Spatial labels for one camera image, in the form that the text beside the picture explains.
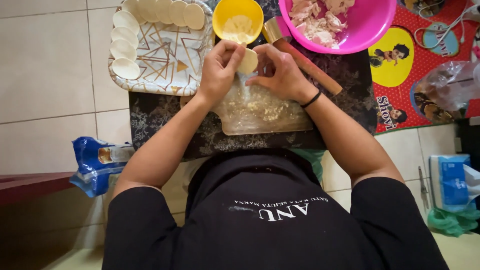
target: cutting board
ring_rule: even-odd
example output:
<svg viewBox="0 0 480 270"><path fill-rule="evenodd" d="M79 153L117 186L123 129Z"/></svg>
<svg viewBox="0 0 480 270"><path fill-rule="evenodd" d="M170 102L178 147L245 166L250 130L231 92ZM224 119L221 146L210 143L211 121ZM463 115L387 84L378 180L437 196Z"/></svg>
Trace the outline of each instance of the cutting board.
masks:
<svg viewBox="0 0 480 270"><path fill-rule="evenodd" d="M232 88L212 112L222 121L226 135L303 131L313 128L300 105L280 100L262 86L245 86L248 76L237 73ZM183 107L192 97L181 97Z"/></svg>

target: yellow bowl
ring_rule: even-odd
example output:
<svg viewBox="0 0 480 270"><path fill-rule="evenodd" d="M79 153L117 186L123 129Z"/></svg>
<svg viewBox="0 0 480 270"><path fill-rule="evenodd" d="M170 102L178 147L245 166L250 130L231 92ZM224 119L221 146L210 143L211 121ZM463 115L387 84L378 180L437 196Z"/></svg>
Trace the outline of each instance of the yellow bowl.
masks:
<svg viewBox="0 0 480 270"><path fill-rule="evenodd" d="M264 24L264 12L260 5L254 0L221 0L213 11L212 25L215 34L224 39L223 26L228 19L237 15L245 15L252 20L253 38L247 44L254 42Z"/></svg>

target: black t-shirt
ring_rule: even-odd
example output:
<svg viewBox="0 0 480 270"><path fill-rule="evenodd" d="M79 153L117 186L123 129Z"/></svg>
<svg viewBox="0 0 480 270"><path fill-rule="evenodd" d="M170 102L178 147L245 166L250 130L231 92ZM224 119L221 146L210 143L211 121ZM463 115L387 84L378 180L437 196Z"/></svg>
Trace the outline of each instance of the black t-shirt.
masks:
<svg viewBox="0 0 480 270"><path fill-rule="evenodd" d="M229 153L195 174L183 227L153 188L116 196L102 269L448 269L401 182L361 181L350 212L292 152Z"/></svg>

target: pink bowl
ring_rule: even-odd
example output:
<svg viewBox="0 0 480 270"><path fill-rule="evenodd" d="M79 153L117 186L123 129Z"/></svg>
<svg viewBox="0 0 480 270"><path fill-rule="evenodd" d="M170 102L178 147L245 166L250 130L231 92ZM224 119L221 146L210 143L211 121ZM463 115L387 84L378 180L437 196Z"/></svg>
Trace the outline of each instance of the pink bowl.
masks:
<svg viewBox="0 0 480 270"><path fill-rule="evenodd" d="M319 6L326 10L318 0ZM359 52L375 44L388 30L395 15L396 0L357 0L347 11L348 28L337 33L339 49L331 49L308 40L293 26L288 13L292 10L292 0L278 0L280 12L292 36L306 49L320 53L348 54Z"/></svg>

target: hand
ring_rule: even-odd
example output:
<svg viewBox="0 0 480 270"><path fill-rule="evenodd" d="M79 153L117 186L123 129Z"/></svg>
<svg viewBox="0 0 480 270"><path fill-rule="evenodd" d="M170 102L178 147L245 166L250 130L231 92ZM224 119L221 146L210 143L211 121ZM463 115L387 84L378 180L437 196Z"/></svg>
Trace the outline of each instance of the hand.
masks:
<svg viewBox="0 0 480 270"><path fill-rule="evenodd" d="M280 52L271 44L259 45L253 50L258 54L258 76L249 78L246 86L264 86L280 99L291 99L300 104L309 102L318 93L289 53Z"/></svg>
<svg viewBox="0 0 480 270"><path fill-rule="evenodd" d="M195 97L211 107L218 104L230 90L235 72L245 56L245 48L234 41L221 40L205 56L202 80Z"/></svg>

